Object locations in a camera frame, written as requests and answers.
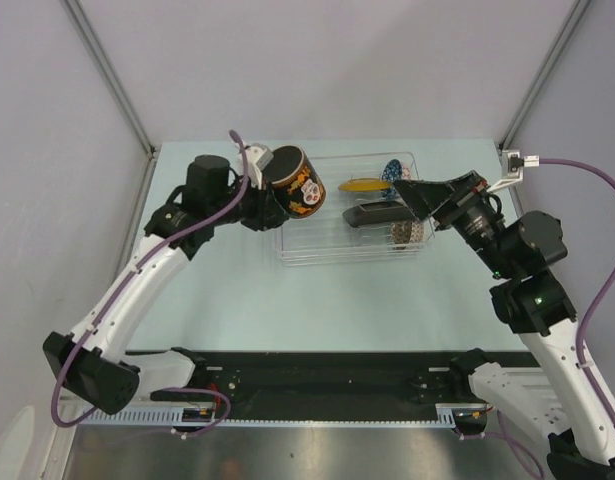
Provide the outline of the blue triangle pattern bowl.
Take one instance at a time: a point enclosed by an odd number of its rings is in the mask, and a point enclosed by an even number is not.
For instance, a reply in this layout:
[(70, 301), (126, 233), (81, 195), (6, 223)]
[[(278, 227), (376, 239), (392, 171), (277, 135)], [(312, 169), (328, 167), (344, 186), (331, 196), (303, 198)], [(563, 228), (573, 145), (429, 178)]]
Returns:
[(409, 166), (398, 159), (388, 161), (381, 173), (381, 180), (390, 184), (397, 180), (411, 179), (412, 175)]

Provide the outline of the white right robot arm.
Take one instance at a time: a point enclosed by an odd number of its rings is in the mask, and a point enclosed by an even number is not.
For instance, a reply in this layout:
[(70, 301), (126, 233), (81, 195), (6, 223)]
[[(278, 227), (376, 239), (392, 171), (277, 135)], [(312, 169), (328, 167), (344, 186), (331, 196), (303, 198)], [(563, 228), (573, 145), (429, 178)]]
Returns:
[(509, 379), (480, 349), (453, 361), (450, 393), (493, 405), (500, 420), (547, 448), (554, 478), (615, 479), (615, 397), (550, 270), (568, 254), (560, 221), (531, 211), (506, 224), (501, 200), (474, 171), (445, 182), (397, 180), (394, 187), (415, 219), (433, 219), (438, 231), (454, 229), (498, 280), (490, 290), (495, 314), (531, 352), (559, 405)]

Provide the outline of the black floral mug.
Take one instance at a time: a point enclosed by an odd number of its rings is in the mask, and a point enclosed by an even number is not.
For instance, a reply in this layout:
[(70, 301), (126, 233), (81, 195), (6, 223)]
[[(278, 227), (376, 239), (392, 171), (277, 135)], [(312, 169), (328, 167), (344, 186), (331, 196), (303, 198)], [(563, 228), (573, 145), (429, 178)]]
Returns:
[(285, 145), (272, 151), (263, 169), (274, 198), (290, 218), (304, 219), (316, 213), (326, 200), (326, 188), (305, 151)]

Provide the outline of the black floral square plate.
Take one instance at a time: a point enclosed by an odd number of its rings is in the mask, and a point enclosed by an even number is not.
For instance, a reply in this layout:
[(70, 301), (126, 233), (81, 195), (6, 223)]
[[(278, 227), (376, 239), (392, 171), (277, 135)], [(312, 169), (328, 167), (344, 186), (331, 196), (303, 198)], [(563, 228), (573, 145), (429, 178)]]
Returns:
[(342, 218), (351, 228), (398, 221), (411, 221), (414, 215), (398, 201), (378, 201), (358, 204), (345, 210)]

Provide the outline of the brown lattice pattern bowl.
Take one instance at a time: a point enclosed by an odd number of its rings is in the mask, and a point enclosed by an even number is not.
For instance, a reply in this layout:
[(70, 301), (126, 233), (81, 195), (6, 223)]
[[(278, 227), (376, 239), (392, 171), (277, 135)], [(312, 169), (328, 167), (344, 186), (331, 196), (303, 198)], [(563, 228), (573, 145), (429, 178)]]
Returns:
[(390, 238), (395, 250), (406, 250), (424, 240), (425, 227), (414, 221), (394, 222), (390, 227)]

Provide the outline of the clear wire dish rack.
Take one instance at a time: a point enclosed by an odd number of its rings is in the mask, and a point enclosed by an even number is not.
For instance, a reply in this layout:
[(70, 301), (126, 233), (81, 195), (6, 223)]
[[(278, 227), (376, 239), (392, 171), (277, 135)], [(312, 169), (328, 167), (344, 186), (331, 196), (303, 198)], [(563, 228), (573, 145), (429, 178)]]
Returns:
[(431, 223), (414, 220), (392, 187), (397, 179), (418, 177), (411, 152), (320, 156), (312, 163), (326, 200), (316, 214), (276, 232), (274, 246), (285, 265), (406, 258), (434, 238)]

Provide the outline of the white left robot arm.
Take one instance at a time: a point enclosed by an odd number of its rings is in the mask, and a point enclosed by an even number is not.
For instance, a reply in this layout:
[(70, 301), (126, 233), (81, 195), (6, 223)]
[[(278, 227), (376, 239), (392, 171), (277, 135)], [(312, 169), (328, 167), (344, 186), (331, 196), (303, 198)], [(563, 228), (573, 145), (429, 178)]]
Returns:
[(282, 183), (297, 162), (284, 160), (280, 149), (252, 144), (242, 150), (240, 164), (243, 170), (236, 172), (221, 156), (197, 156), (184, 183), (151, 215), (131, 259), (101, 300), (69, 333), (47, 336), (42, 350), (56, 379), (51, 415), (57, 425), (70, 424), (58, 412), (62, 391), (110, 415), (159, 391), (177, 391), (189, 400), (206, 392), (208, 376), (185, 350), (129, 358), (126, 349), (160, 293), (218, 227), (267, 231), (294, 217)]

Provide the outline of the yellow round plate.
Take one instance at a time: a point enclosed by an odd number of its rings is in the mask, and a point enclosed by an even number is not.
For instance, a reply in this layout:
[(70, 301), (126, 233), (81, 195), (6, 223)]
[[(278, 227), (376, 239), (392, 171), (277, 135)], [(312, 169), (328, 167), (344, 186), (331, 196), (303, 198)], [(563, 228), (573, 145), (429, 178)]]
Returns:
[(389, 190), (392, 183), (375, 177), (352, 178), (341, 183), (338, 189), (343, 192), (377, 192)]

